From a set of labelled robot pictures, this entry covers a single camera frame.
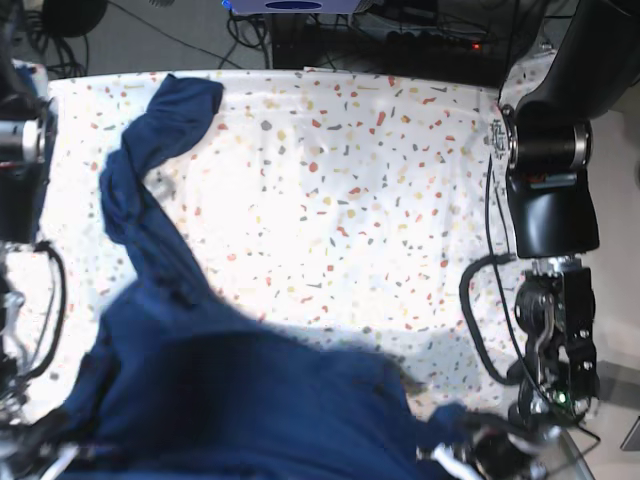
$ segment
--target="navy blue cloth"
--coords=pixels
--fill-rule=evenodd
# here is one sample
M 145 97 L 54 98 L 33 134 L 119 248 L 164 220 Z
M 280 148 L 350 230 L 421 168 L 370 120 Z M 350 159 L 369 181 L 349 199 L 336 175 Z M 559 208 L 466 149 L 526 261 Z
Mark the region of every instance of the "navy blue cloth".
M 218 301 L 143 186 L 151 168 L 203 137 L 222 90 L 168 76 L 109 155 L 100 178 L 106 231 L 138 278 L 102 314 L 62 407 L 69 432 L 98 457 L 62 478 L 442 478 L 439 467 L 416 463 L 416 446 L 460 439 L 462 407 L 419 422 L 384 357 L 314 350 Z

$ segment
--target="table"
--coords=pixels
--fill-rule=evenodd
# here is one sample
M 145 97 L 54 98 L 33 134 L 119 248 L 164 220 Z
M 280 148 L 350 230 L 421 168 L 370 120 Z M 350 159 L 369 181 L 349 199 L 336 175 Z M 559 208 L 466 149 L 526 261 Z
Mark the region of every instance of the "table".
M 487 253 L 496 91 L 313 69 L 176 75 L 219 81 L 224 99 L 202 141 L 146 183 L 220 297 L 320 348 L 384 352 L 406 374 L 418 415 L 453 400 L 508 403 L 477 360 L 458 301 L 462 271 Z M 69 305 L 55 362 L 30 389 L 30 416 L 65 398 L 101 309 L 134 278 L 124 250 L 103 233 L 98 176 L 164 76 L 51 84 L 60 133 L 42 228 L 67 263 Z M 504 168 L 496 159 L 506 207 Z M 493 206 L 491 225 L 496 250 L 506 250 Z M 15 257 L 12 279 L 27 295 L 30 319 L 20 334 L 32 344 L 50 282 L 44 260 Z M 511 305 L 523 267 L 503 269 Z M 492 277 L 490 269 L 478 274 L 471 296 L 505 371 L 514 353 Z

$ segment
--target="terrazzo pattern tablecloth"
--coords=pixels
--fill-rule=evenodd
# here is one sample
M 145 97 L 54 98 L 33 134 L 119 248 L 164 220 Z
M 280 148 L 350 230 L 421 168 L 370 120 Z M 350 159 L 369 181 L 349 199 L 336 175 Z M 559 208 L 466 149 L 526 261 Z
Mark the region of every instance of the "terrazzo pattern tablecloth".
M 462 271 L 487 252 L 484 182 L 497 92 L 313 70 L 176 75 L 223 83 L 223 103 L 202 141 L 147 185 L 219 296 L 318 347 L 385 352 L 407 374 L 418 414 L 455 399 L 470 407 L 503 402 L 458 301 Z M 103 232 L 98 176 L 163 78 L 51 85 L 60 134 L 42 227 L 67 263 L 69 305 L 55 362 L 30 389 L 32 416 L 68 394 L 100 311 L 133 278 L 124 249 Z M 500 184 L 502 161 L 496 170 Z M 491 212 L 496 250 L 504 251 Z M 12 278 L 28 299 L 20 332 L 33 345 L 48 301 L 46 262 L 12 257 Z M 510 303 L 522 267 L 503 270 Z M 490 271 L 477 276 L 471 297 L 505 371 L 514 353 Z

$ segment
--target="speckled fabric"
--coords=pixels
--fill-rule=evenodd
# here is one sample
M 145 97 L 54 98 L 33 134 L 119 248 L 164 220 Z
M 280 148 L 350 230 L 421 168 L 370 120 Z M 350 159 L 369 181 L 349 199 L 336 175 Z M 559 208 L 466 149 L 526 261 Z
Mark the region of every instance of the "speckled fabric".
M 202 141 L 153 171 L 147 185 L 218 295 L 318 347 L 393 356 L 418 414 L 454 399 L 501 403 L 504 392 L 479 365 L 458 301 L 462 271 L 487 251 L 484 182 L 496 92 L 313 70 L 177 75 L 223 83 L 223 103 Z M 69 306 L 56 360 L 30 389 L 30 415 L 65 398 L 99 312 L 133 278 L 124 250 L 103 232 L 98 174 L 163 78 L 51 85 L 60 135 L 42 226 L 67 262 Z M 502 183 L 501 160 L 496 169 Z M 504 251 L 500 217 L 491 212 L 496 250 Z M 13 257 L 20 267 L 12 278 L 28 297 L 20 328 L 32 345 L 48 301 L 46 262 Z M 504 269 L 511 303 L 522 267 Z M 490 271 L 477 276 L 471 297 L 504 371 L 513 349 Z

